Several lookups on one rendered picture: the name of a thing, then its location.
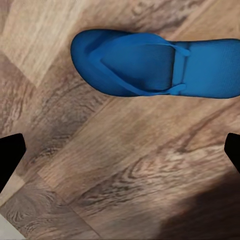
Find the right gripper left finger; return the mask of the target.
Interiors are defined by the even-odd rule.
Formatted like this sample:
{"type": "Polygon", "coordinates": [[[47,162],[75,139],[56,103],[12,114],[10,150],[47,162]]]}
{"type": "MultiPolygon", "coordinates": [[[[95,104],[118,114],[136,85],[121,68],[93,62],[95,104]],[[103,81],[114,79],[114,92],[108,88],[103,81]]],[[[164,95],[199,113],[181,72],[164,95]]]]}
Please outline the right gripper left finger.
{"type": "Polygon", "coordinates": [[[21,133],[0,138],[0,193],[26,153],[21,133]]]}

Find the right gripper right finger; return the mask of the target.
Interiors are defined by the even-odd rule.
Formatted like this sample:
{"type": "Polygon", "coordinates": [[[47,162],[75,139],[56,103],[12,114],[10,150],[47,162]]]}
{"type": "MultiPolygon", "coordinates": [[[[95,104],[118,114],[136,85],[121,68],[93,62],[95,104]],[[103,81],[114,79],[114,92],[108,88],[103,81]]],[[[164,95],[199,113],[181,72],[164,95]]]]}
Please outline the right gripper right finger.
{"type": "Polygon", "coordinates": [[[240,135],[228,133],[224,151],[240,173],[240,135]]]}

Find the sandal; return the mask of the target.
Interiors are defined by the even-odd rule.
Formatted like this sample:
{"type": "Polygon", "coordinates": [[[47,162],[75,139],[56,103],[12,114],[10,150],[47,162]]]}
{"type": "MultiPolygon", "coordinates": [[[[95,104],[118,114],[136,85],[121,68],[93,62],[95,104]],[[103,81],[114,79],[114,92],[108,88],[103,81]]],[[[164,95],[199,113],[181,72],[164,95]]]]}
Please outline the sandal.
{"type": "Polygon", "coordinates": [[[168,41],[154,33],[89,29],[71,58],[96,90],[117,97],[240,97],[240,39],[168,41]]]}

